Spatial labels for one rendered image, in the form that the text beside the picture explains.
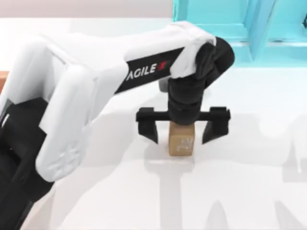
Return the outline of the light blue rack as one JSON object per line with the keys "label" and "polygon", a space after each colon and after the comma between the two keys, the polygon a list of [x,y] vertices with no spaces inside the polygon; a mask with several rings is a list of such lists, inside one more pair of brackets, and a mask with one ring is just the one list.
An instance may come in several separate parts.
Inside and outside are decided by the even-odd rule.
{"label": "light blue rack", "polygon": [[223,38],[241,67],[307,67],[307,0],[173,0],[172,20]]}

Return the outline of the wooden cupboard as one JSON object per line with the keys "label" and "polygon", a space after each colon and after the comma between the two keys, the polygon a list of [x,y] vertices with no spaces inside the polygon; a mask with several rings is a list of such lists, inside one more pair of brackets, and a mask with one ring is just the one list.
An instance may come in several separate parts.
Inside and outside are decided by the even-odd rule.
{"label": "wooden cupboard", "polygon": [[9,71],[0,70],[0,93],[3,90],[5,82],[8,78],[8,75],[9,75]]}

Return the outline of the tan cardboard box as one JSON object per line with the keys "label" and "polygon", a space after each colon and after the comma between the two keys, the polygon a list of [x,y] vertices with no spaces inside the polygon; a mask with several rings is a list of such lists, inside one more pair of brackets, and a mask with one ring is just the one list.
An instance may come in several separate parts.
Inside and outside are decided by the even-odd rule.
{"label": "tan cardboard box", "polygon": [[168,149],[174,157],[189,157],[193,154],[195,140],[195,124],[186,126],[175,122],[169,123]]}

